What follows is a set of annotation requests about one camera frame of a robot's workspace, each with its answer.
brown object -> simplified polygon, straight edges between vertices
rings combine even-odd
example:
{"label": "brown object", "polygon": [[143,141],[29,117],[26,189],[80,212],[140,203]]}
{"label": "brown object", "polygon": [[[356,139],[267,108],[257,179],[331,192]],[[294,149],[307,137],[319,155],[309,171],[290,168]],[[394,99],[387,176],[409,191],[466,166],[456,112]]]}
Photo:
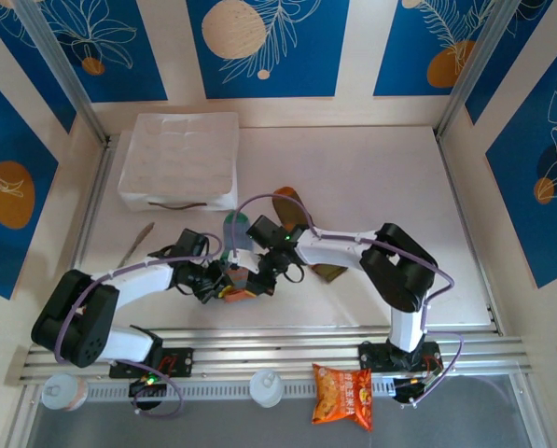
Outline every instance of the brown object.
{"label": "brown object", "polygon": [[253,292],[249,292],[246,289],[235,289],[228,292],[224,297],[224,302],[235,303],[236,301],[244,301],[246,299],[254,299],[257,297]]}
{"label": "brown object", "polygon": [[348,418],[369,432],[373,430],[371,369],[338,371],[313,364],[313,375],[317,388],[313,424]]}
{"label": "brown object", "polygon": [[[303,203],[299,195],[292,187],[282,187],[274,192],[274,194],[283,194],[293,198],[299,203]],[[274,210],[280,219],[280,222],[287,231],[292,231],[297,224],[307,225],[307,218],[300,207],[286,199],[272,198]],[[315,264],[312,271],[322,277],[326,282],[330,283],[339,275],[346,271],[342,266],[333,266],[331,264]]]}
{"label": "brown object", "polygon": [[132,242],[131,247],[129,247],[129,250],[118,264],[117,269],[122,268],[125,264],[127,264],[127,261],[129,261],[131,255],[135,252],[137,247],[139,247],[139,245],[146,239],[149,233],[154,229],[155,225],[155,222],[150,222],[139,233],[137,233],[137,236]]}
{"label": "brown object", "polygon": [[189,208],[205,207],[207,203],[188,203],[187,205],[168,205],[166,203],[148,203],[149,205],[156,205],[157,207],[165,208],[166,210],[189,210]]}

metal bracket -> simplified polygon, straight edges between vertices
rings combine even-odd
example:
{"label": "metal bracket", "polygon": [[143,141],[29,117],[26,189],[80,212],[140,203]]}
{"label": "metal bracket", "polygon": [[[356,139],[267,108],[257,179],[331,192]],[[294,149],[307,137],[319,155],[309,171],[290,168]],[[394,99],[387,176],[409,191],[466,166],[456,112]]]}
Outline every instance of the metal bracket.
{"label": "metal bracket", "polygon": [[[189,378],[193,367],[193,352],[192,348],[162,348],[160,365],[153,367],[171,378]],[[144,371],[119,362],[110,367],[108,375],[113,379],[136,379],[141,378]]]}
{"label": "metal bracket", "polygon": [[[358,346],[358,353],[361,369],[371,369],[372,373],[394,373],[400,371],[400,368],[390,359],[390,352],[386,343],[362,343]],[[425,361],[426,357],[441,358],[438,343],[423,343],[420,362],[407,371],[427,371],[429,366],[427,366]]]}

orange snack bag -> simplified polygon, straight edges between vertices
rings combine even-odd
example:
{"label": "orange snack bag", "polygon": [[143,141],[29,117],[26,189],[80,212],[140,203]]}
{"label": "orange snack bag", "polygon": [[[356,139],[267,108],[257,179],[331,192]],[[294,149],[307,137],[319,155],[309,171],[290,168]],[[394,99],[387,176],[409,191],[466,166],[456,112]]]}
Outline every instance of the orange snack bag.
{"label": "orange snack bag", "polygon": [[367,431],[371,423],[371,369],[337,371],[313,364],[317,404],[313,424],[328,423],[342,418],[357,422]]}

cable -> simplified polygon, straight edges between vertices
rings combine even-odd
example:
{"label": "cable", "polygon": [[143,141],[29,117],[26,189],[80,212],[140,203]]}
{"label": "cable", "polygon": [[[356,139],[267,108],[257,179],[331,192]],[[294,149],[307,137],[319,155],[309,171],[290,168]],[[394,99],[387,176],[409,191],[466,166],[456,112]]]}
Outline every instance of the cable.
{"label": "cable", "polygon": [[179,286],[178,284],[174,285],[174,287],[176,289],[178,289],[178,292],[180,292],[181,294],[183,294],[184,296],[193,296],[194,293],[192,292],[186,292],[183,288],[181,288],[181,286]]}
{"label": "cable", "polygon": [[436,365],[437,365],[438,367],[440,367],[441,369],[444,368],[444,366],[442,365],[442,361],[439,360],[439,359],[437,359],[436,357],[433,357],[432,355],[427,355],[426,357],[424,357],[424,359],[426,359],[426,360],[428,360],[428,359],[433,359],[434,362],[436,362]]}
{"label": "cable", "polygon": [[288,273],[283,273],[283,276],[284,276],[285,279],[288,280],[290,283],[297,284],[297,283],[302,282],[302,281],[305,279],[305,271],[303,271],[303,268],[302,268],[301,266],[299,266],[298,264],[296,264],[295,266],[297,266],[297,267],[299,268],[299,271],[300,271],[300,279],[299,279],[299,280],[297,280],[297,281],[293,280],[292,278],[290,278],[290,277],[288,276]]}
{"label": "cable", "polygon": [[376,245],[378,247],[381,247],[383,249],[389,250],[391,252],[394,252],[395,254],[398,254],[400,257],[404,257],[405,259],[409,259],[411,261],[414,261],[415,263],[419,264],[420,266],[423,266],[424,268],[427,268],[428,270],[430,270],[433,273],[436,273],[437,275],[441,276],[442,278],[444,278],[444,280],[446,280],[448,282],[448,285],[445,287],[442,287],[440,289],[438,289],[436,292],[430,294],[424,301],[424,306],[425,306],[425,310],[422,312],[422,316],[421,316],[421,330],[425,333],[425,334],[451,334],[454,335],[458,338],[459,340],[459,346],[458,346],[458,351],[456,352],[456,355],[454,355],[453,360],[450,362],[450,364],[448,365],[448,367],[446,369],[444,369],[444,371],[441,373],[441,375],[438,377],[438,379],[436,379],[436,381],[434,381],[434,384],[432,384],[432,386],[427,389],[414,403],[413,406],[417,405],[419,402],[421,402],[425,397],[427,397],[427,395],[429,395],[431,393],[431,391],[444,379],[444,377],[448,374],[448,372],[453,368],[454,364],[456,363],[456,360],[461,356],[461,352],[463,350],[463,345],[465,342],[465,339],[463,338],[463,335],[460,333],[450,333],[450,332],[446,332],[446,331],[427,331],[425,330],[425,322],[427,320],[427,309],[429,308],[429,303],[434,300],[437,296],[443,294],[444,292],[450,291],[453,287],[454,287],[454,279],[452,277],[450,277],[447,273],[445,273],[444,271],[442,271],[438,266],[435,266],[433,264],[431,264],[430,262],[417,257],[416,255],[413,255],[410,252],[407,252],[406,250],[403,249],[399,249],[398,247],[395,247],[393,245],[389,245],[388,243],[384,243],[382,241],[375,241],[375,240],[370,240],[368,238],[355,238],[354,236],[349,236],[349,235],[330,235],[330,234],[325,234],[322,232],[322,234],[320,234],[316,229],[315,229],[315,225],[313,224],[313,220],[311,217],[311,214],[307,211],[307,209],[305,208],[305,206],[300,203],[299,201],[297,201],[296,199],[293,199],[289,196],[285,196],[284,194],[276,194],[276,193],[265,193],[265,194],[259,194],[257,196],[253,196],[252,198],[249,198],[248,200],[246,200],[244,203],[242,203],[241,205],[239,205],[239,207],[237,208],[237,210],[234,213],[234,217],[232,218],[232,225],[230,228],[230,238],[232,240],[232,253],[233,256],[236,258],[237,257],[237,249],[236,249],[236,217],[239,214],[239,212],[241,212],[241,210],[244,209],[244,207],[246,205],[248,205],[249,203],[256,201],[257,199],[262,199],[262,198],[277,198],[277,199],[284,199],[287,201],[290,201],[292,203],[295,203],[300,210],[303,212],[303,214],[305,215],[305,218],[307,219],[307,224],[309,226],[309,231],[312,233],[313,236],[315,236],[316,238],[318,238],[319,240],[325,239],[325,240],[334,240],[334,241],[348,241],[348,242],[353,242],[353,243],[358,243],[358,244],[364,244],[364,245]]}
{"label": "cable", "polygon": [[[218,242],[218,249],[216,250],[216,252],[214,252],[212,254],[208,254],[208,255],[203,255],[203,256],[172,257],[172,258],[169,258],[169,259],[154,259],[154,260],[149,260],[149,261],[143,261],[143,262],[138,263],[138,264],[133,264],[132,266],[127,266],[125,268],[116,269],[115,271],[107,273],[106,275],[103,275],[102,277],[100,277],[100,278],[94,280],[93,282],[91,282],[90,285],[87,286],[85,288],[85,290],[79,295],[79,297],[77,298],[75,303],[73,303],[73,305],[71,306],[71,309],[69,310],[69,313],[66,315],[66,318],[63,321],[63,324],[61,326],[61,330],[58,333],[58,336],[56,338],[56,343],[54,345],[54,357],[56,358],[56,361],[60,364],[66,363],[66,361],[61,356],[61,348],[63,347],[64,336],[66,335],[66,332],[69,330],[69,326],[71,325],[71,321],[73,320],[73,317],[75,316],[75,313],[81,307],[83,302],[87,299],[89,294],[97,286],[101,285],[105,281],[112,280],[113,278],[118,277],[119,275],[124,275],[125,273],[132,273],[133,271],[137,271],[139,269],[144,269],[144,268],[147,268],[149,266],[158,266],[158,265],[161,265],[161,264],[174,263],[174,262],[177,262],[177,261],[193,261],[195,259],[213,259],[216,255],[219,255],[222,252],[222,247],[223,247],[222,240],[220,240],[220,238],[218,238],[217,236],[215,236],[212,233],[202,233],[202,235],[212,237],[213,239],[215,239]],[[124,362],[124,363],[130,364],[130,365],[139,364],[139,363],[135,363],[133,361],[120,361],[120,362]],[[150,368],[150,367],[148,367],[144,364],[139,364],[138,366],[135,366],[135,367],[138,367],[140,369],[145,369],[147,371],[151,371],[154,374],[159,373],[158,371],[155,371],[153,368]],[[164,381],[166,381],[168,384],[170,384],[176,391],[179,390],[178,385],[173,380],[171,380],[168,376],[161,375],[160,378],[162,378]],[[160,417],[160,418],[164,418],[164,417],[168,417],[169,415],[170,414],[168,414],[168,415],[155,415],[155,416]]]}
{"label": "cable", "polygon": [[149,205],[156,205],[157,207],[165,208],[166,210],[189,210],[189,208],[205,207],[207,203],[189,203],[187,205],[167,205],[165,203],[148,203]]}
{"label": "cable", "polygon": [[422,402],[425,399],[425,397],[431,394],[431,392],[444,380],[448,372],[454,368],[454,364],[456,364],[456,361],[461,356],[461,352],[463,351],[463,345],[465,345],[465,338],[461,333],[454,333],[451,331],[428,331],[427,334],[431,336],[444,335],[444,334],[456,336],[458,338],[458,350],[456,351],[453,360],[450,361],[450,364],[448,364],[448,367],[444,369],[444,371],[439,375],[438,378],[436,378],[434,383],[426,391],[424,391],[424,393],[421,394],[420,397],[418,397],[413,403],[411,403],[413,407],[417,406],[420,402]]}
{"label": "cable", "polygon": [[153,367],[149,367],[146,364],[142,364],[141,362],[134,362],[134,361],[130,361],[128,359],[119,359],[118,362],[121,362],[123,364],[127,364],[129,366],[133,366],[137,369],[141,369],[142,371],[148,371],[150,373],[153,373],[154,375],[161,378],[168,385],[170,385],[176,391],[176,394],[178,395],[178,401],[179,402],[178,402],[178,406],[176,407],[176,409],[174,411],[172,411],[171,413],[159,414],[159,413],[149,413],[149,412],[143,413],[137,407],[137,398],[139,397],[139,394],[135,394],[135,397],[133,397],[133,399],[132,399],[132,406],[139,413],[139,415],[142,415],[142,416],[148,417],[148,418],[171,419],[171,418],[177,417],[181,413],[181,411],[183,410],[183,406],[185,404],[185,402],[183,401],[183,393],[181,392],[181,389],[178,386],[178,384],[175,381],[173,381],[170,378],[170,376],[165,375],[164,373],[154,369]]}
{"label": "cable", "polygon": [[426,373],[426,375],[429,375],[429,373],[431,372],[431,366],[430,366],[429,359],[428,359],[427,357],[424,357],[424,361],[425,361],[425,365],[427,366],[427,373]]}
{"label": "cable", "polygon": [[[210,233],[202,233],[203,236],[210,236]],[[210,240],[206,239],[205,243],[203,243],[203,250],[205,251],[205,256],[210,255]],[[200,265],[203,265],[207,260],[203,259]]]}

purple cable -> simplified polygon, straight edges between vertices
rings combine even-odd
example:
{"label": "purple cable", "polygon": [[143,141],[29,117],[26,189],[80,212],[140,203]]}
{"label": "purple cable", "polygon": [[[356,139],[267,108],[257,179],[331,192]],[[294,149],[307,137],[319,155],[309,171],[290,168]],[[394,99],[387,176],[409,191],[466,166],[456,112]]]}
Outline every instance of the purple cable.
{"label": "purple cable", "polygon": [[446,375],[448,374],[449,371],[451,371],[454,367],[454,364],[456,364],[456,361],[458,360],[458,358],[461,356],[461,352],[463,351],[463,345],[465,345],[465,338],[463,337],[463,335],[461,333],[454,333],[451,331],[428,331],[427,334],[433,336],[433,335],[451,335],[451,336],[456,336],[458,338],[458,350],[456,351],[456,354],[453,357],[453,360],[450,361],[450,363],[448,364],[448,367],[446,369],[444,369],[444,371],[441,373],[441,375],[436,378],[436,381],[434,381],[434,384],[432,384],[431,387],[429,387],[426,391],[424,391],[423,394],[421,394],[421,396],[415,400],[415,402],[412,404],[413,406],[418,405],[420,402],[422,402],[424,400],[425,397],[427,397],[429,394],[431,394],[432,390],[434,390],[436,388],[437,385],[439,385],[444,378],[446,377]]}
{"label": "purple cable", "polygon": [[[222,252],[222,246],[223,246],[222,245],[222,240],[220,240],[220,238],[213,235],[212,233],[203,233],[202,235],[212,237],[218,242],[218,249],[217,249],[216,252],[214,252],[212,254],[208,254],[208,255],[202,255],[202,256],[173,257],[173,258],[170,258],[170,259],[154,259],[154,260],[151,260],[151,261],[144,261],[142,263],[134,264],[133,266],[127,266],[125,268],[116,269],[115,271],[111,271],[110,273],[107,273],[106,275],[103,275],[102,277],[100,277],[100,278],[94,280],[93,282],[91,282],[90,285],[88,287],[86,287],[85,290],[79,295],[79,297],[77,298],[77,301],[75,303],[73,303],[73,306],[71,306],[71,309],[69,310],[68,315],[66,315],[66,318],[63,321],[63,325],[61,326],[61,330],[59,331],[58,337],[56,338],[56,344],[54,345],[54,357],[56,358],[56,361],[58,363],[61,363],[61,364],[66,363],[64,358],[61,356],[61,348],[63,347],[64,335],[69,330],[69,326],[71,325],[71,321],[73,320],[73,316],[75,316],[75,313],[77,312],[77,310],[81,307],[81,305],[86,300],[88,295],[98,285],[101,285],[103,282],[105,282],[107,280],[112,280],[114,277],[118,277],[119,275],[124,275],[125,273],[131,273],[133,271],[137,271],[139,269],[144,269],[144,268],[147,268],[149,266],[158,266],[158,265],[161,265],[161,264],[174,263],[174,262],[177,262],[177,261],[193,261],[195,259],[213,259],[216,255],[219,255]],[[139,364],[139,363],[135,363],[133,361],[126,361],[126,360],[120,361],[120,362],[124,362],[126,364],[134,365],[135,367],[138,367],[139,369],[144,369],[146,371],[151,371],[154,374],[160,373],[158,371],[154,371],[152,368],[150,368],[148,366],[145,366],[144,364]],[[162,379],[164,379],[164,381],[168,382],[179,393],[179,398],[181,400],[181,404],[179,405],[179,408],[182,408],[182,395],[180,394],[178,385],[166,375],[162,375],[160,378],[162,378]],[[169,416],[175,416],[178,413],[178,411],[174,411],[174,412],[172,412],[168,415],[148,414],[147,416],[165,418],[165,417],[169,417]]]}
{"label": "purple cable", "polygon": [[[239,212],[241,212],[241,210],[244,209],[244,207],[246,205],[248,205],[249,203],[251,203],[253,201],[256,201],[257,199],[262,199],[262,198],[286,199],[286,200],[298,205],[299,208],[301,209],[301,211],[305,214],[305,217],[307,218],[307,224],[309,225],[310,232],[313,234],[313,236],[319,238],[320,240],[321,239],[335,240],[335,241],[340,240],[340,241],[349,241],[349,242],[357,243],[357,240],[354,236],[329,235],[329,234],[326,235],[324,233],[322,233],[320,235],[317,232],[317,230],[315,229],[315,225],[313,224],[313,220],[312,220],[312,217],[311,217],[310,213],[307,211],[307,209],[305,208],[305,206],[302,203],[300,203],[296,199],[293,199],[289,196],[285,196],[284,194],[266,193],[266,194],[259,194],[257,196],[254,196],[252,198],[247,199],[244,203],[239,205],[236,212],[234,213],[234,217],[232,218],[232,226],[231,226],[231,229],[230,229],[230,238],[232,240],[232,247],[233,247],[232,254],[235,258],[237,256],[237,249],[236,249],[236,244],[235,244],[235,241],[236,241],[236,220],[237,220],[236,217],[239,214]],[[415,263],[423,266],[424,268],[427,268],[431,272],[436,273],[437,275],[440,275],[441,277],[443,277],[444,280],[446,280],[448,282],[448,285],[438,289],[433,294],[430,294],[429,297],[427,297],[425,299],[425,306],[427,306],[432,300],[434,300],[440,294],[443,294],[444,292],[449,291],[454,287],[454,279],[452,277],[450,277],[447,273],[442,271],[438,266],[435,266],[435,265],[431,264],[430,262],[428,262],[428,261],[426,261],[426,260],[424,260],[420,257],[417,257],[410,252],[407,252],[406,250],[399,249],[398,247],[395,247],[393,245],[389,245],[388,243],[383,243],[381,241],[370,240],[368,238],[361,238],[358,242],[366,244],[366,245],[376,245],[376,246],[381,247],[383,249],[392,251],[395,254],[398,254],[400,257],[404,257],[405,259],[410,259],[411,261],[414,261]],[[427,320],[427,310],[425,310],[422,313],[422,316],[421,316],[421,329],[424,332],[425,332],[425,321],[426,320]],[[456,355],[454,355],[453,360],[450,362],[448,367],[446,369],[444,369],[444,371],[438,377],[438,379],[434,382],[434,384],[428,390],[426,390],[421,395],[421,397],[419,397],[414,402],[415,405],[418,404],[420,401],[422,401],[425,397],[427,397],[427,395],[429,395],[431,393],[431,391],[444,379],[444,377],[448,374],[448,372],[454,367],[454,364],[456,363],[458,358],[461,356],[461,352],[463,351],[463,345],[465,343],[465,339],[463,338],[463,335],[460,334],[460,333],[450,333],[448,331],[427,331],[426,334],[431,334],[431,335],[433,335],[433,334],[451,334],[451,335],[456,336],[460,343],[459,343],[459,346],[458,346],[458,351],[456,352]]]}

